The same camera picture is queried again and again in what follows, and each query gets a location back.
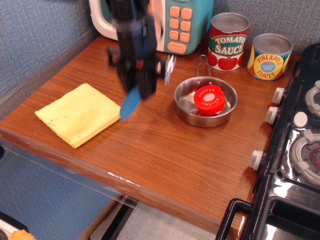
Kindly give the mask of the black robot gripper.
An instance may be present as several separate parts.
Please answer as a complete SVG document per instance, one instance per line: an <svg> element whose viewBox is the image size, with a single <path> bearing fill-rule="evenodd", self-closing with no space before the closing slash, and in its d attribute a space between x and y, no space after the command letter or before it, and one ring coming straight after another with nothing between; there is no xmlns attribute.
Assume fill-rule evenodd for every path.
<svg viewBox="0 0 320 240"><path fill-rule="evenodd" d="M138 85L141 98L146 100L157 90L157 75L165 75L167 70L166 61L156 56L155 20L114 18L112 23L116 29L119 49L108 50L109 63L116 66L124 91L129 93Z"/></svg>

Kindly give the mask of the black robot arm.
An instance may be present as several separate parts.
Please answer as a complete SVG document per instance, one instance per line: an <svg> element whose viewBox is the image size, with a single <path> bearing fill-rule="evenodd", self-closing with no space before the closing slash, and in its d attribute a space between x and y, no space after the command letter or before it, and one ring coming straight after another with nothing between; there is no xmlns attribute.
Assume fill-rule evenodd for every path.
<svg viewBox="0 0 320 240"><path fill-rule="evenodd" d="M145 100L156 92L156 67L164 62L156 56L157 38L154 17L148 13L148 0L108 0L119 50L109 49L109 64L114 65L126 93L137 87Z"/></svg>

